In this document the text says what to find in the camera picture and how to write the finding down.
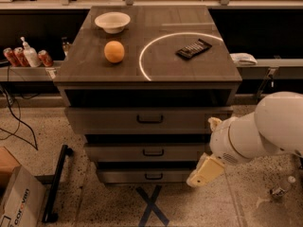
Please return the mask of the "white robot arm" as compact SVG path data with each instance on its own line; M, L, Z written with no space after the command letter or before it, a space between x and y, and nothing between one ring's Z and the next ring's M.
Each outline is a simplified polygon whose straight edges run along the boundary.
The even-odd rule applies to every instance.
M303 95L273 93L241 117L210 117L210 154L203 154L187 178L191 187L219 177L227 165L246 164L255 158L283 153L303 154Z

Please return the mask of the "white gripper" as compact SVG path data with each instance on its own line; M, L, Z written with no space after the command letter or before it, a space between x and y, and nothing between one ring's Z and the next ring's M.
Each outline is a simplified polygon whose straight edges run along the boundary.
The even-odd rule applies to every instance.
M200 157L196 168L187 178L187 184L189 186L204 186L215 180L224 172L224 164L238 165L251 161L251 158L244 157L235 149L230 139L229 131L235 120L235 116L225 120L221 120L218 117L208 118L211 129L209 146L213 155L204 153Z

